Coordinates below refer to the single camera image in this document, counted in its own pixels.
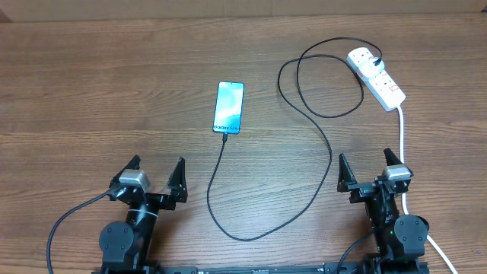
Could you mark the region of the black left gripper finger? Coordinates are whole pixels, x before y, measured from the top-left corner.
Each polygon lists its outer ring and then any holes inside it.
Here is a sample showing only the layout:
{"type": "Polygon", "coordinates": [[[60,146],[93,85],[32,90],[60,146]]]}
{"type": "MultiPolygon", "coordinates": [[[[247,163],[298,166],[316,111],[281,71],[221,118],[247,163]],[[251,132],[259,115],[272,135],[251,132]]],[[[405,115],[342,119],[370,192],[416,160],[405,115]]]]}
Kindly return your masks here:
{"type": "Polygon", "coordinates": [[[119,182],[119,178],[125,170],[139,170],[141,158],[138,155],[134,155],[130,162],[110,181],[109,187],[119,182]]]}
{"type": "Polygon", "coordinates": [[[179,158],[176,167],[169,177],[167,188],[170,190],[170,196],[176,202],[186,202],[188,197],[186,186],[186,161],[179,158]]]}

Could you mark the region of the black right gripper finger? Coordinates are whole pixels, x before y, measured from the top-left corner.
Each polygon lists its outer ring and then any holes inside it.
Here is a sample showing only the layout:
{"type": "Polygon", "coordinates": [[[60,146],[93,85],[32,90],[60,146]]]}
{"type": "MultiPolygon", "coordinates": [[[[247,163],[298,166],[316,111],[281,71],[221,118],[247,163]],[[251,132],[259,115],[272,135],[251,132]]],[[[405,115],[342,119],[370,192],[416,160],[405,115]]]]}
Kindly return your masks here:
{"type": "Polygon", "coordinates": [[[393,153],[393,151],[390,148],[384,149],[384,156],[386,159],[387,166],[402,164],[402,161],[393,153]]]}
{"type": "Polygon", "coordinates": [[[349,191],[349,187],[357,184],[358,181],[355,179],[355,175],[346,160],[343,153],[339,155],[339,177],[337,183],[337,191],[344,193],[349,191]]]}

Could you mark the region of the Galaxy S24 smartphone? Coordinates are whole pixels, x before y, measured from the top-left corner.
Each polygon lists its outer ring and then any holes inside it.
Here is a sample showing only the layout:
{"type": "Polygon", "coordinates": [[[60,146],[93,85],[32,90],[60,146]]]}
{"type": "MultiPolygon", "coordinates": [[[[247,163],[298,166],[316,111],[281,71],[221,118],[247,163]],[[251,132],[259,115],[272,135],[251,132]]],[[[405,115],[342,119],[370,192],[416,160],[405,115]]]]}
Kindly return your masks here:
{"type": "Polygon", "coordinates": [[[213,132],[239,134],[242,117],[245,86],[240,82],[221,81],[213,119],[213,132]]]}

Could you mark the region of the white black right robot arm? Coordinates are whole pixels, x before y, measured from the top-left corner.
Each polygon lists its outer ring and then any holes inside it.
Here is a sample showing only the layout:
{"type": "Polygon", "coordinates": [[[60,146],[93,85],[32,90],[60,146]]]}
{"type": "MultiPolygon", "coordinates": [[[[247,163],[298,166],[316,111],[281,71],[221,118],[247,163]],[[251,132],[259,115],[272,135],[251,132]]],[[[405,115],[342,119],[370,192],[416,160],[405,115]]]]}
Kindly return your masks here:
{"type": "Polygon", "coordinates": [[[428,273],[420,263],[425,255],[429,223],[421,216],[401,215],[395,197],[409,190],[413,172],[391,151],[384,149],[387,166],[370,183],[359,183],[344,154],[339,156],[337,190],[349,193],[349,202],[364,203],[371,222],[371,232],[353,243],[337,264],[337,273],[428,273]],[[351,251],[373,236],[377,252],[369,253],[360,263],[345,266],[351,251]]]}

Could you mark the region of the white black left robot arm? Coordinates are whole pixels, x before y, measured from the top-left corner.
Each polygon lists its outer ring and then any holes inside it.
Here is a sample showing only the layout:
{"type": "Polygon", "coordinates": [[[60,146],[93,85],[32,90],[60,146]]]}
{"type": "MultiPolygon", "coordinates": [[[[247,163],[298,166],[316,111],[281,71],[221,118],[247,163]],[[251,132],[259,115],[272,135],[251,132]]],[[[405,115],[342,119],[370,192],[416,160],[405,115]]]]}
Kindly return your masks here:
{"type": "Polygon", "coordinates": [[[110,200],[124,202],[129,209],[125,221],[111,222],[100,233],[102,273],[163,272],[158,262],[148,259],[148,252],[159,211],[173,211],[178,202],[187,200],[185,159],[178,159],[168,179],[168,194],[148,191],[150,180],[140,169],[140,162],[135,155],[110,182],[110,200]]]}

